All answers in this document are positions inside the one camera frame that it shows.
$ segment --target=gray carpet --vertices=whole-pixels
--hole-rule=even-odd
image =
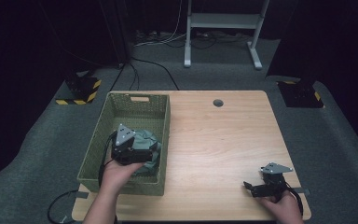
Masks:
[[[208,45],[201,41],[193,44]],[[285,106],[276,81],[295,79],[265,77],[278,44],[277,40],[259,40],[261,71],[254,70],[243,40],[193,49],[191,68],[183,67],[184,48],[142,46],[135,49],[134,57],[167,67],[180,90],[265,91],[302,186],[311,192],[307,199],[312,218],[306,223],[358,223],[358,137],[321,83],[314,88],[325,108]],[[161,67],[136,61],[132,64],[139,74],[140,91],[175,90]],[[102,85],[92,104],[56,105],[52,99],[28,132],[19,155],[0,172],[0,223],[48,223],[50,203],[60,194],[77,189],[78,169],[104,97],[118,73],[109,68],[96,72]],[[127,65],[113,90],[128,90],[133,78]],[[74,198],[70,195],[59,200],[52,215],[68,221]]]

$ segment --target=wooden table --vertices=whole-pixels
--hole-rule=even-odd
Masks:
[[[284,177],[300,187],[263,91],[148,92],[168,93],[171,100],[165,194],[120,195],[119,220],[272,220],[242,183],[264,184],[258,171],[270,161],[295,168]],[[223,106],[213,105],[215,99]],[[88,192],[82,185],[79,191]],[[73,219],[84,218],[95,196],[76,199]],[[304,219],[309,219],[309,205],[300,196]]]

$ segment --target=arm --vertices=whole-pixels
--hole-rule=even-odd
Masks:
[[[286,190],[282,198],[274,203],[266,198],[257,198],[282,224],[303,224],[296,198]]]
[[[100,192],[89,208],[83,223],[113,224],[116,217],[118,194],[121,188],[128,182],[131,175],[142,166],[142,163],[122,166],[116,161],[108,162],[103,172],[103,182],[100,187]]]

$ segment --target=white stand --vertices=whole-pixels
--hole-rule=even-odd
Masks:
[[[269,0],[264,0],[260,14],[243,15],[243,14],[215,14],[215,13],[191,13],[191,2],[188,0],[187,11],[187,28],[186,28],[186,45],[185,45],[185,67],[191,66],[191,40],[190,31],[192,27],[203,28],[233,28],[233,29],[254,29],[253,40],[248,42],[248,48],[251,52],[255,69],[262,68],[258,58],[255,44],[257,43],[260,30],[263,25],[266,11],[269,6]]]

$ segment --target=dark background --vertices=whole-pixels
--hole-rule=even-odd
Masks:
[[[180,1],[137,2],[131,9],[134,29],[173,32]],[[199,0],[193,5],[194,11],[233,13],[257,13],[260,7],[259,0],[232,0],[223,6],[217,0],[208,0],[205,5]],[[186,9],[184,1],[178,30],[181,34],[186,29]],[[100,24],[100,13],[94,10],[88,20]],[[106,35],[105,28],[99,26],[92,33]],[[99,45],[87,41],[91,34],[88,27],[79,24],[70,29],[73,30],[65,32],[80,32],[77,41],[85,41],[75,48],[81,51],[78,54],[103,65],[114,65],[104,64],[109,59],[98,58],[101,55],[92,51]],[[260,37],[282,40],[269,75],[302,77],[310,64],[317,63],[318,80],[332,92],[358,134],[358,1],[270,1]],[[62,45],[70,49],[71,44]],[[17,155],[25,135],[61,86],[65,73],[96,67],[74,59],[62,50],[62,45],[37,1],[0,1],[0,170]],[[109,54],[111,50],[100,52]]]

